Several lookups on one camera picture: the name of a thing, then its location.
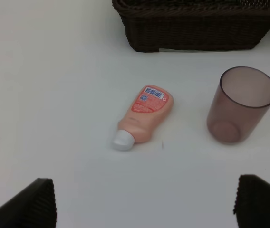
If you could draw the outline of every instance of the wicker basket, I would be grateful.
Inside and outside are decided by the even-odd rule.
[[[112,0],[139,52],[254,48],[270,29],[270,0]]]

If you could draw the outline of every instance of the pink cup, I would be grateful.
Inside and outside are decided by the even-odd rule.
[[[215,93],[207,126],[222,143],[245,140],[270,107],[270,77],[246,66],[223,73]]]

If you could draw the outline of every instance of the bottle label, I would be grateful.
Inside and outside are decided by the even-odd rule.
[[[132,106],[136,113],[153,113],[160,110],[169,100],[169,95],[153,86],[147,86]]]

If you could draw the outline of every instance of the bottle cap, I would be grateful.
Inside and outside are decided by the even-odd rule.
[[[133,147],[134,143],[133,135],[125,130],[118,130],[112,144],[116,150],[128,151]]]

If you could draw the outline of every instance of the white surface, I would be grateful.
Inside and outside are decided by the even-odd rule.
[[[125,130],[118,130],[113,140],[113,148],[119,151],[130,150],[135,143],[133,135]]]
[[[58,228],[237,228],[239,175],[270,182],[270,110],[240,145],[211,138],[207,112],[233,66],[270,76],[270,32],[251,51],[143,54],[110,0],[0,0],[0,206],[48,177]],[[174,96],[171,115],[149,143],[110,149],[146,84]]]

